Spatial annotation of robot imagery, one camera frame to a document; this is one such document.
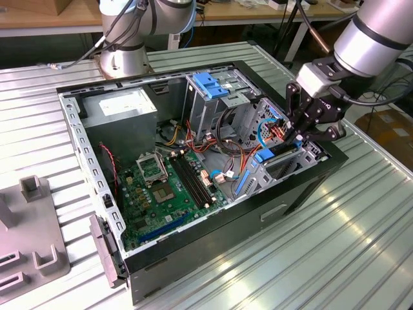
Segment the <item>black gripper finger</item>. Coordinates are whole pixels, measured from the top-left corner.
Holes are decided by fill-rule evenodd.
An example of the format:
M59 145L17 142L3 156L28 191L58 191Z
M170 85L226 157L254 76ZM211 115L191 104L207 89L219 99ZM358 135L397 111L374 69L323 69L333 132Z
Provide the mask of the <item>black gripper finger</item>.
M296 133L297 140L315 141L315 142L333 142L344 138L347 135L341 123L325 124L318 128L311 126L307 129L299 129Z
M309 126L305 112L310 104L310 98L297 83L291 82L286 86L286 102L288 103L289 127L285 132L284 142L292 143L293 139L298 134L304 133Z

